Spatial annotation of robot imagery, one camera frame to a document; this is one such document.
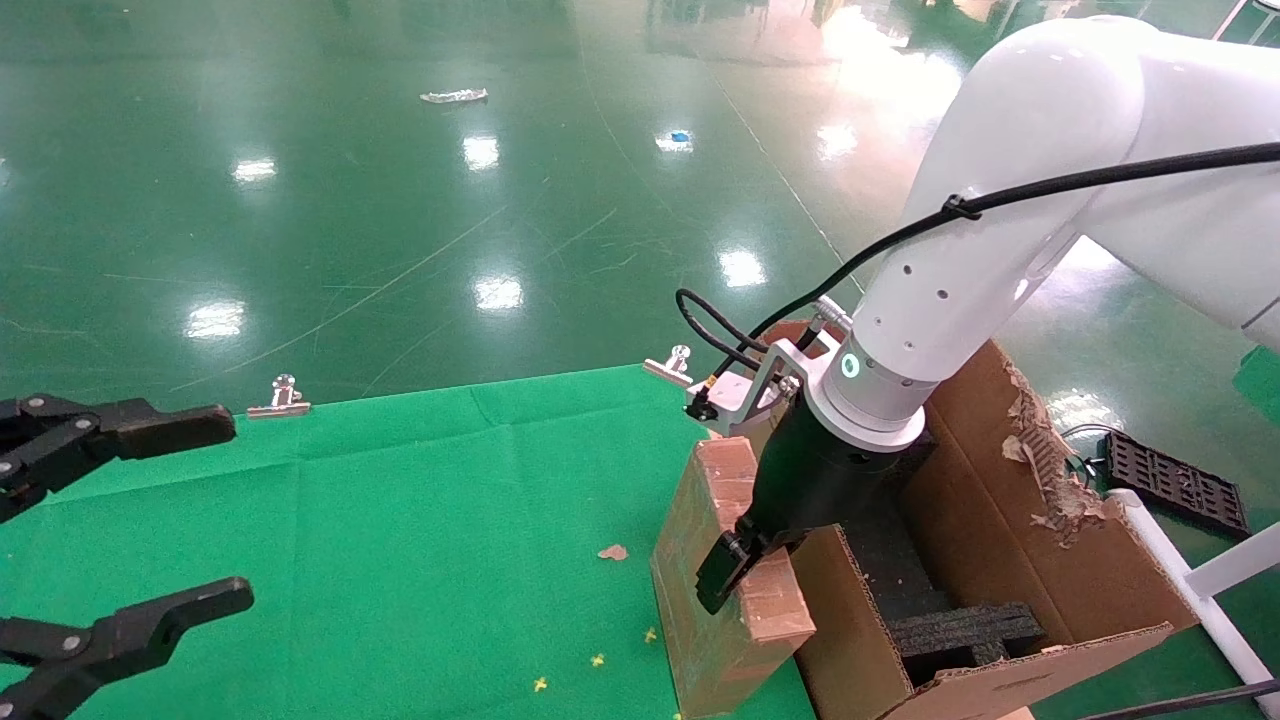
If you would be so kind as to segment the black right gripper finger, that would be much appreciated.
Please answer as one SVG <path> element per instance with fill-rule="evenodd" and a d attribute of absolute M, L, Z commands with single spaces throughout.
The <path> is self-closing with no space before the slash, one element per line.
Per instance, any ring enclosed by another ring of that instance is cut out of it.
<path fill-rule="evenodd" d="M 698 601 L 718 614 L 759 562 L 778 550 L 791 552 L 800 542 L 800 530 L 768 533 L 754 525 L 724 530 L 698 569 Z"/>

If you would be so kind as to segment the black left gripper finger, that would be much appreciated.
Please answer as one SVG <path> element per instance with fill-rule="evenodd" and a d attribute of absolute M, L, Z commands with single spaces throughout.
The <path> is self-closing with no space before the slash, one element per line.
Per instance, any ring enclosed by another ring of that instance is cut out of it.
<path fill-rule="evenodd" d="M 145 398 L 84 405 L 51 395 L 1 406 L 1 520 L 10 521 L 114 460 L 212 447 L 237 436 L 221 405 L 164 413 Z"/>
<path fill-rule="evenodd" d="M 4 719 L 67 719 L 105 685 L 166 665 L 183 634 L 252 607 L 244 578 L 225 578 L 70 626 L 1 621 L 3 664 L 28 675 L 3 689 Z"/>

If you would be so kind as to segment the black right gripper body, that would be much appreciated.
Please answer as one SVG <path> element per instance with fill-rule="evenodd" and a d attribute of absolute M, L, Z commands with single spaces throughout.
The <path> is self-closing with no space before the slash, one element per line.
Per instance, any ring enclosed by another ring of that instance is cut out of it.
<path fill-rule="evenodd" d="M 849 443 L 795 400 L 780 416 L 756 465 L 749 536 L 805 536 L 845 524 L 883 498 L 893 498 L 936 450 L 923 430 L 906 448 L 887 454 Z"/>

